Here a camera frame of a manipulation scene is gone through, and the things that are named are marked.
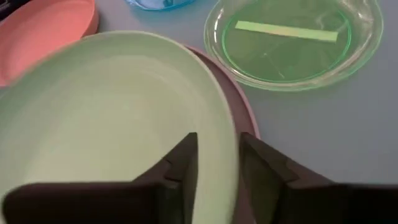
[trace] plate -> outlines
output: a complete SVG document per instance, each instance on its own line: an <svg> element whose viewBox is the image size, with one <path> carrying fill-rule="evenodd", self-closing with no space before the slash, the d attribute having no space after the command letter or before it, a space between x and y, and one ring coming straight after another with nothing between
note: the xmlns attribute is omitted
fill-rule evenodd
<svg viewBox="0 0 398 224"><path fill-rule="evenodd" d="M260 132L253 110L242 88L236 83L233 76L201 51L193 47L187 48L198 56L216 77L232 112L236 132L238 134L247 132L260 139Z"/></svg>
<svg viewBox="0 0 398 224"><path fill-rule="evenodd" d="M300 91L353 74L382 32L377 0L220 1L207 18L205 45L241 83Z"/></svg>
<svg viewBox="0 0 398 224"><path fill-rule="evenodd" d="M32 182L132 180L197 132L193 222L232 219L238 146L228 103L206 65L172 40L86 37L27 71L0 99L0 118L2 195Z"/></svg>
<svg viewBox="0 0 398 224"><path fill-rule="evenodd" d="M34 0L0 24L0 86L59 48L94 34L94 0Z"/></svg>

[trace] transparent green plate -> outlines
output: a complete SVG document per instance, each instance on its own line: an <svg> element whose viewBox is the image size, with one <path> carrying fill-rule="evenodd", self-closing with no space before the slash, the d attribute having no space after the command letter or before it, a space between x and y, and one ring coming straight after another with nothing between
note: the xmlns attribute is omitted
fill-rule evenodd
<svg viewBox="0 0 398 224"><path fill-rule="evenodd" d="M299 91L357 71L382 31L377 0L220 1L207 18L205 46L242 83Z"/></svg>
<svg viewBox="0 0 398 224"><path fill-rule="evenodd" d="M215 77L154 34L90 36L0 98L0 194L35 182L133 180L189 132L199 146L193 222L229 224L238 146Z"/></svg>

